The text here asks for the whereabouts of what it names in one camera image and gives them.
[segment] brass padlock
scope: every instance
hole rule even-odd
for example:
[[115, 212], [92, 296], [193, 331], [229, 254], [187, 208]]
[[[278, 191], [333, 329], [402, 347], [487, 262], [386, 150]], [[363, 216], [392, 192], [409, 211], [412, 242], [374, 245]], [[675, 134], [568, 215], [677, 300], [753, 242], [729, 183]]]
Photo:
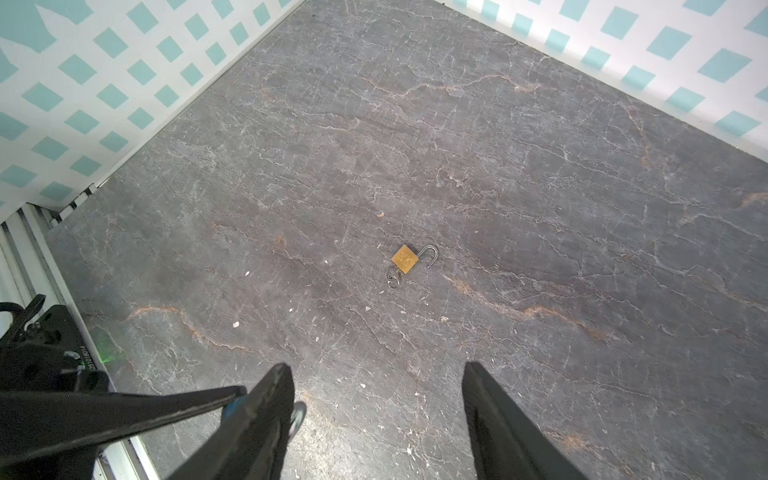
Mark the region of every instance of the brass padlock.
[[397, 268], [390, 267], [386, 272], [386, 282], [389, 288], [393, 290], [399, 288], [402, 276], [411, 271], [413, 266], [416, 265], [416, 262], [419, 261], [420, 256], [427, 250], [435, 251], [435, 258], [433, 258], [427, 265], [427, 268], [429, 268], [437, 260], [439, 255], [437, 247], [434, 245], [427, 245], [418, 253], [413, 253], [413, 250], [409, 249], [406, 245], [400, 247], [400, 250], [397, 250], [395, 256], [392, 257], [392, 262], [395, 263]]

